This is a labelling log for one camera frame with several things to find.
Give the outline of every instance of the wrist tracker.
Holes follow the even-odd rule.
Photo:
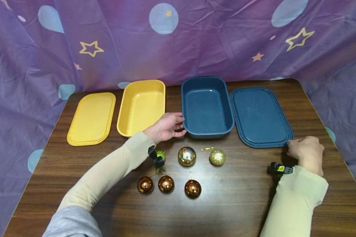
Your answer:
[[[291,174],[293,172],[293,167],[272,162],[270,163],[269,170],[275,174]]]
[[[157,156],[156,151],[154,150],[154,146],[148,148],[148,154],[150,159],[152,160],[153,166],[156,169],[162,168],[165,165],[165,161],[162,157]]]

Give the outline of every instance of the pink star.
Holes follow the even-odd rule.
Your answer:
[[[75,65],[75,67],[76,67],[76,70],[78,70],[78,71],[79,71],[79,70],[83,70],[83,69],[80,68],[79,64],[75,64],[75,63],[74,63],[74,65]]]
[[[258,53],[256,56],[252,57],[253,58],[253,62],[254,61],[260,61],[262,56],[264,56],[265,54],[260,54]]]
[[[10,8],[10,6],[8,5],[7,0],[1,0],[1,1],[3,2],[3,4],[5,5],[5,7],[6,7],[8,10],[11,10],[11,11],[12,11],[12,9]]]

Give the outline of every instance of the plastic lid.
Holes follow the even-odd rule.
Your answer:
[[[71,122],[67,142],[73,146],[103,142],[111,129],[115,102],[115,95],[109,92],[83,97]]]
[[[265,87],[239,88],[230,94],[240,139],[254,148],[283,147],[293,130],[277,97]]]

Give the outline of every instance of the copper ornament ball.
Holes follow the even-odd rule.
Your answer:
[[[225,153],[222,150],[215,149],[210,154],[210,162],[213,165],[220,166],[225,163]]]
[[[196,152],[193,148],[184,146],[178,152],[178,162],[184,166],[195,164]]]
[[[201,185],[198,181],[190,179],[185,184],[185,194],[189,198],[197,198],[201,193]]]
[[[153,191],[153,189],[154,189],[154,184],[153,184],[153,180],[150,177],[144,176],[138,180],[137,190],[141,194],[150,194]]]
[[[174,189],[174,180],[168,175],[161,177],[160,181],[158,181],[158,189],[164,194],[172,192]]]

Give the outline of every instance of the hand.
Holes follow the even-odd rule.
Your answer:
[[[324,147],[317,137],[288,140],[288,155],[298,159],[298,165],[319,176],[323,176],[322,159]]]
[[[176,132],[175,130],[183,128],[182,122],[184,120],[181,112],[165,113],[154,125],[145,129],[144,133],[150,137],[156,145],[173,137],[182,137],[186,134],[186,130],[182,130],[181,132]]]

